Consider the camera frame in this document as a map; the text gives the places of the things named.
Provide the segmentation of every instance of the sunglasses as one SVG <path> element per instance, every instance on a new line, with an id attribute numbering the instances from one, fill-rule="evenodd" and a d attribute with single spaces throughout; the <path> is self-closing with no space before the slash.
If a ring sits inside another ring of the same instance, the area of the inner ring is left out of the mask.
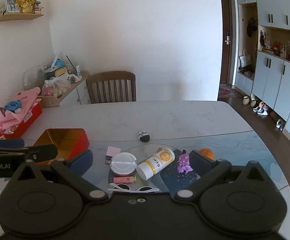
<path id="1" fill-rule="evenodd" d="M 113 186 L 114 188 L 108 188 L 108 191 L 112 191 L 112 192 L 126 192 L 126 193 L 154 193 L 159 191 L 159 188 L 152 188 L 149 186 L 144 186 L 144 187 L 140 187 L 138 190 L 131 190 L 131 188 L 123 183 L 120 184 L 115 184 L 115 183 L 111 183 L 111 186 Z"/>

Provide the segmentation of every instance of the white marble tabletop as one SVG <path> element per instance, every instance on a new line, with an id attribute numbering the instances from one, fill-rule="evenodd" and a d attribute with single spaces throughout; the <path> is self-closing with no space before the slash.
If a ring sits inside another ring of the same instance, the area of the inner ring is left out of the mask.
<path id="1" fill-rule="evenodd" d="M 48 128 L 83 128 L 95 147 L 102 142 L 111 142 L 112 146 L 117 142 L 118 146 L 122 144 L 127 147 L 132 141 L 139 141 L 140 130 L 146 130 L 151 140 L 157 141 L 202 139 L 226 134 L 234 136 L 235 133 L 253 131 L 228 104 L 210 101 L 142 101 L 48 108 L 43 110 L 22 138 L 32 145 Z M 288 213 L 279 233 L 290 240 L 288 184 L 280 192 L 287 202 Z"/>

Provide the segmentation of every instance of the doorway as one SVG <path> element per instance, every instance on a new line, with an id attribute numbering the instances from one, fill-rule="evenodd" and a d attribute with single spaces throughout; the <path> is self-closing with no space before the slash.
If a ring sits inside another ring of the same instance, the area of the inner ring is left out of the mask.
<path id="1" fill-rule="evenodd" d="M 220 85 L 229 85 L 230 70 L 232 65 L 232 0 L 221 0 L 223 12 L 223 54 L 220 72 Z"/>

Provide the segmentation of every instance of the orange ball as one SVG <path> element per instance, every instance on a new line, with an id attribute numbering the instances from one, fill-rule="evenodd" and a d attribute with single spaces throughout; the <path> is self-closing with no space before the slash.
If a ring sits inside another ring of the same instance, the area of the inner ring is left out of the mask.
<path id="1" fill-rule="evenodd" d="M 212 160 L 214 159 L 214 153 L 210 149 L 204 148 L 199 150 L 199 152 Z"/>

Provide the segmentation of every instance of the picture on shelf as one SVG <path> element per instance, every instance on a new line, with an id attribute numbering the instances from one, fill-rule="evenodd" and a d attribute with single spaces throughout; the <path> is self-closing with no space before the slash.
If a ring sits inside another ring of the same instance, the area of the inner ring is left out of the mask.
<path id="1" fill-rule="evenodd" d="M 16 0 L 5 0 L 6 11 L 8 13 L 19 13 L 18 5 Z"/>

